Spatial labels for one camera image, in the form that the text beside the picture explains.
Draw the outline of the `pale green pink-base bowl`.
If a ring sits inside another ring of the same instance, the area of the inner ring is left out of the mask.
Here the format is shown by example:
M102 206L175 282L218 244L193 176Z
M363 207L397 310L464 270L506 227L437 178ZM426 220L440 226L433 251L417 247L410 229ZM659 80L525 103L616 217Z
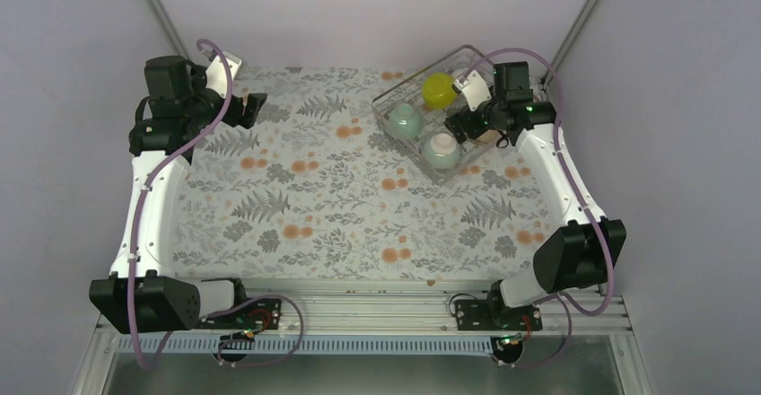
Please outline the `pale green pink-base bowl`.
M448 133L435 133L427 137L420 147L424 166L439 171L448 171L457 166L462 157L461 146Z

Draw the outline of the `yellow bowl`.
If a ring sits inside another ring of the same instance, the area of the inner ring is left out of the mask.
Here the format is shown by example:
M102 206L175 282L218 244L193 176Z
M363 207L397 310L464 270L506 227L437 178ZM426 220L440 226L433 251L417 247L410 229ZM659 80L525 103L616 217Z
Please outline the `yellow bowl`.
M446 73L434 73L423 81L421 94L428 110L445 110L457 98L454 77Z

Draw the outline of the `celadon green bowl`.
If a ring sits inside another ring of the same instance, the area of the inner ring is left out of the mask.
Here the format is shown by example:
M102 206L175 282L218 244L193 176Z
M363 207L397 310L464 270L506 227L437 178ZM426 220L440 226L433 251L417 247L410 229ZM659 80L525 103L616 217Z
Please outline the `celadon green bowl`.
M423 126L419 110L409 103L400 103L389 113L386 131L396 139L415 140Z

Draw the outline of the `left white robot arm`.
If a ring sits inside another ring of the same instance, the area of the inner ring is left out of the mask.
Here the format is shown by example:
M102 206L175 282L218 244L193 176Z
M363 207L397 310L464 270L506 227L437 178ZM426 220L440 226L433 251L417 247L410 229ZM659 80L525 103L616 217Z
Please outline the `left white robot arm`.
M109 275L93 280L91 303L120 333L134 323L139 333L196 328L214 316L236 328L249 317L238 278L190 282L173 267L173 235L179 195L187 181L193 149L170 156L221 116L238 130L253 128L267 95L232 95L242 62L230 53L201 66L181 56L145 63L148 94L136 109L128 135L132 190L127 222Z

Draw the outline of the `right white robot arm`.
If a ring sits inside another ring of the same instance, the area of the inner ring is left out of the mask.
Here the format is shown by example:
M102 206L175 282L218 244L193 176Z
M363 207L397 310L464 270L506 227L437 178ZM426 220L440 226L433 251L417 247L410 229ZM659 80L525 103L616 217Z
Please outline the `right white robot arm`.
M497 146L510 145L524 158L558 222L529 269L494 283L487 294L488 322L508 329L521 312L552 296L568 298L572 288L612 286L626 230L591 197L565 144L555 106L534 98L528 64L496 64L492 78L487 83L474 66L458 71L453 90L467 106L447 117L445 125L459 143L498 132Z

